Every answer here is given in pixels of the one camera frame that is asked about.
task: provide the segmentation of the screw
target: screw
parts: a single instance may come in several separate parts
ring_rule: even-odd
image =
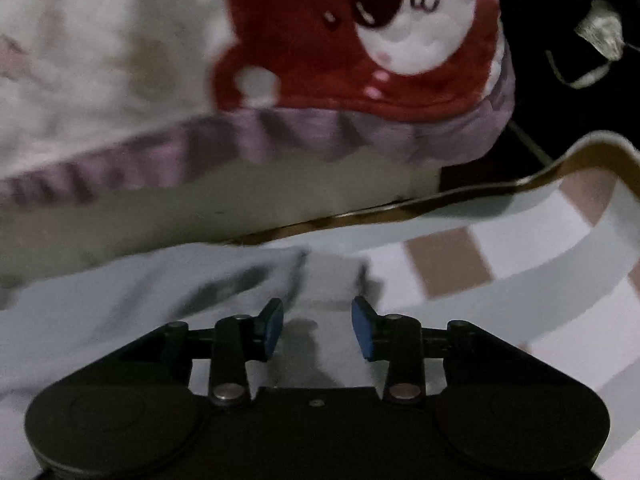
[[[213,388],[213,394],[219,400],[238,400],[244,395],[244,387],[236,383],[223,383]]]
[[[389,388],[391,396],[398,400],[412,400],[420,395],[420,386],[409,383],[394,384]]]

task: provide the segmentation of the black mechanical device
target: black mechanical device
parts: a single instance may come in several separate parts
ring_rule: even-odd
[[[261,388],[245,363],[267,361],[283,324],[271,300],[257,317],[209,330],[160,327],[42,391],[27,438],[64,480],[589,480],[609,433],[590,389],[465,321],[423,328],[352,306],[363,356],[389,362],[374,388]],[[188,389],[210,358],[208,396]],[[427,395],[425,358],[447,387]]]

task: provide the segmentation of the purple satin trim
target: purple satin trim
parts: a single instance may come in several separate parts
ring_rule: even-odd
[[[507,48],[486,99],[438,123],[398,123],[359,112],[244,108],[194,118],[99,152],[0,181],[0,206],[87,202],[108,191],[176,187],[234,158],[265,162],[287,148],[335,160],[372,146],[393,160],[450,166],[483,156],[514,107],[515,76]]]

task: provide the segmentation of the blanket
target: blanket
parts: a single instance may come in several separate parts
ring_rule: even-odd
[[[0,0],[0,204],[291,147],[461,164],[513,94],[498,0]]]

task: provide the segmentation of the cartoon bear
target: cartoon bear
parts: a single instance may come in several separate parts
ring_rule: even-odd
[[[216,107],[333,108],[437,121],[490,93],[498,0],[228,0],[236,44],[215,63]]]

